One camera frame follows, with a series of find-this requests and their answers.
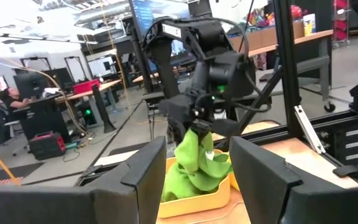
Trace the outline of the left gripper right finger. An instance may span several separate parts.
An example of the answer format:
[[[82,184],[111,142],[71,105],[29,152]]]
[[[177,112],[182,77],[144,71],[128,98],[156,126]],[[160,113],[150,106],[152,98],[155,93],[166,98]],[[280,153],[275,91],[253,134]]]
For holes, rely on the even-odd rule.
[[[241,137],[231,138],[229,155],[252,223],[358,223],[358,187],[342,188]]]

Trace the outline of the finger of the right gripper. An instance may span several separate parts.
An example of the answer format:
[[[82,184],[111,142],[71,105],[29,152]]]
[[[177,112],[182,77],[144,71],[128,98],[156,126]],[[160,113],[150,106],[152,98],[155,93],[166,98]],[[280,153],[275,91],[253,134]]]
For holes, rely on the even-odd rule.
[[[201,140],[210,132],[211,123],[209,121],[201,120]]]
[[[201,123],[199,120],[194,120],[192,123],[192,131],[197,135],[198,142],[201,141]]]

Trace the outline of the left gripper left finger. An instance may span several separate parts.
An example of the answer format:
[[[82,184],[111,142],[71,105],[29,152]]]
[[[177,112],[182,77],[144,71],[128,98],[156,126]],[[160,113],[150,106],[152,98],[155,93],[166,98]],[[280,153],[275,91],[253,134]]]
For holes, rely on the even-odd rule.
[[[0,185],[0,223],[155,223],[166,158],[159,136],[82,187]]]

